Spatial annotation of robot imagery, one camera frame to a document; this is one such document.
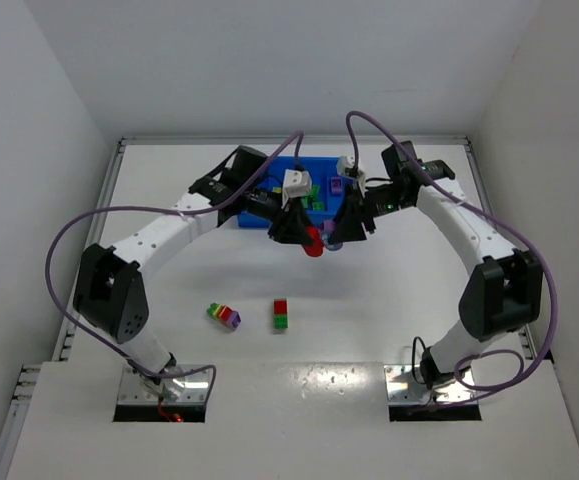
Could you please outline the red green lego stack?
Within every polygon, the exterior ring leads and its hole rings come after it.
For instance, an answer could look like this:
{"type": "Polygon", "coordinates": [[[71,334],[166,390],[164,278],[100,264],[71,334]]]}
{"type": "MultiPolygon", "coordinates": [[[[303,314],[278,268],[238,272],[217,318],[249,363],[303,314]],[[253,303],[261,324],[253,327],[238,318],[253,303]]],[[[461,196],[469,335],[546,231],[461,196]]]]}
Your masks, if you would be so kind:
{"type": "Polygon", "coordinates": [[[273,328],[275,330],[288,328],[288,303],[284,298],[275,299],[273,302],[273,328]]]}

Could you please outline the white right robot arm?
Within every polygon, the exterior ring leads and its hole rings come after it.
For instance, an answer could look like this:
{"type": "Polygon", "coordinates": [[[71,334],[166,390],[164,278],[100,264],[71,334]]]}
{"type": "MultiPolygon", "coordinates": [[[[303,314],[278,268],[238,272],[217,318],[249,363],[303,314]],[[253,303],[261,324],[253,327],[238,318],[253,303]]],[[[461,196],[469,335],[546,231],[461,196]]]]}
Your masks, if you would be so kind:
{"type": "Polygon", "coordinates": [[[427,388],[445,384],[498,338],[535,321],[540,312],[543,268],[469,208],[453,170],[442,160],[423,162],[413,144],[390,146],[381,154],[388,182],[368,187],[352,157],[338,160],[348,179],[343,202],[325,228],[328,245],[366,240],[380,216],[416,208],[453,247],[469,276],[458,303],[458,321],[441,340],[424,349],[418,370],[427,388]]]}

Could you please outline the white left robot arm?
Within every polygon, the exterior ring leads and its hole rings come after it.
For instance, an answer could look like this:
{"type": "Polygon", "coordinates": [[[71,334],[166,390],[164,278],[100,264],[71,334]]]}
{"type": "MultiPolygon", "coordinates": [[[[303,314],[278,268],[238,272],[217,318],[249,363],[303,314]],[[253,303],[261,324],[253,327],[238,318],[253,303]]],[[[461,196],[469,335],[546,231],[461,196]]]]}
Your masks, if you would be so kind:
{"type": "Polygon", "coordinates": [[[321,247],[302,203],[312,188],[309,173],[296,165],[285,171],[280,191],[269,191],[261,184],[273,160],[239,146],[173,207],[155,209],[148,225],[108,247],[94,243],[84,250],[73,308],[148,382],[159,385],[182,373],[147,325],[146,293],[148,280],[182,249],[242,212],[268,220],[278,243],[321,247]]]}

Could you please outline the purple lego brick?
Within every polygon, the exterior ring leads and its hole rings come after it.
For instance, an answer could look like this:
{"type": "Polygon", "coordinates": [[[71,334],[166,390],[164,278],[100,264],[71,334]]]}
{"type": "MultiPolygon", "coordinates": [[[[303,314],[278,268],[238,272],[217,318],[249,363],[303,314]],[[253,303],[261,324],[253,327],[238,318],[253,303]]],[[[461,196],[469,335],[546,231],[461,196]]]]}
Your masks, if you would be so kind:
{"type": "Polygon", "coordinates": [[[329,179],[329,194],[332,197],[342,196],[344,193],[344,181],[341,177],[331,177],[329,179]]]}

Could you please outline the red arch lego brick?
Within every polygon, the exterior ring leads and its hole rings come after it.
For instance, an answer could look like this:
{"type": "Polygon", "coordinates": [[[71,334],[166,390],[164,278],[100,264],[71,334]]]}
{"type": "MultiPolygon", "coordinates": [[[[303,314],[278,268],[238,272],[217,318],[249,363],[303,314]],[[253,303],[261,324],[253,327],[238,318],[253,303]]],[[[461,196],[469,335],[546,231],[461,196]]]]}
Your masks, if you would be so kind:
{"type": "Polygon", "coordinates": [[[320,231],[314,226],[309,226],[306,228],[306,232],[310,238],[310,243],[303,245],[304,252],[312,258],[320,257],[325,250],[320,231]]]}

